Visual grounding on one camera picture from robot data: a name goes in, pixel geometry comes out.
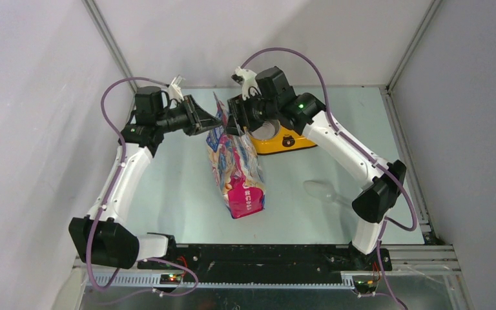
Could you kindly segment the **clear plastic scoop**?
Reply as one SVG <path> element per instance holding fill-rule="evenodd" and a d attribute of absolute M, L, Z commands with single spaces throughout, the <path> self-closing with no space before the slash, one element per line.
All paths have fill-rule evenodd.
<path fill-rule="evenodd" d="M 308 195 L 323 202 L 337 203 L 345 206 L 351 206 L 352 204 L 349 198 L 337 193 L 329 182 L 307 180 L 303 182 L 303 187 Z"/>

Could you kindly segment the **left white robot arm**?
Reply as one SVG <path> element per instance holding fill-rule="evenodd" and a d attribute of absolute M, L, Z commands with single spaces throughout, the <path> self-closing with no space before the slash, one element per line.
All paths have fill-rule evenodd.
<path fill-rule="evenodd" d="M 77 253 L 86 264 L 130 269 L 153 258 L 163 269 L 177 264 L 172 236 L 155 232 L 136 236 L 125 223 L 145 169 L 154 159 L 164 135 L 180 130 L 195 136 L 222 125 L 191 95 L 171 98 L 160 87 L 141 87 L 134 95 L 130 123 L 121 130 L 114 166 L 94 205 L 68 226 Z"/>

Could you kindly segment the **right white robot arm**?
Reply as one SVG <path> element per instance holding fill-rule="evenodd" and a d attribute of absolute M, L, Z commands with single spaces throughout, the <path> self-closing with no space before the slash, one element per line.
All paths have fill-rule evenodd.
<path fill-rule="evenodd" d="M 356 269 L 368 269 L 376 260 L 374 249 L 386 216 L 401 194 L 406 166 L 373 154 L 339 124 L 324 102 L 308 92 L 296 94 L 278 67 L 258 74 L 238 67 L 232 79 L 242 93 L 227 102 L 227 133 L 242 136 L 278 121 L 325 150 L 358 183 L 362 191 L 352 202 L 358 222 L 349 259 Z"/>

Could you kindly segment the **cat food bag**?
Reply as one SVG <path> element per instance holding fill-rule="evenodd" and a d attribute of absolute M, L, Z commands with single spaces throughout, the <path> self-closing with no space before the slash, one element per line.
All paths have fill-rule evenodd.
<path fill-rule="evenodd" d="M 213 94 L 216 117 L 223 125 L 208 132 L 207 152 L 211 169 L 225 207 L 234 219 L 260 212 L 265 208 L 265 183 L 255 147 L 248 135 L 225 132 L 229 108 Z"/>

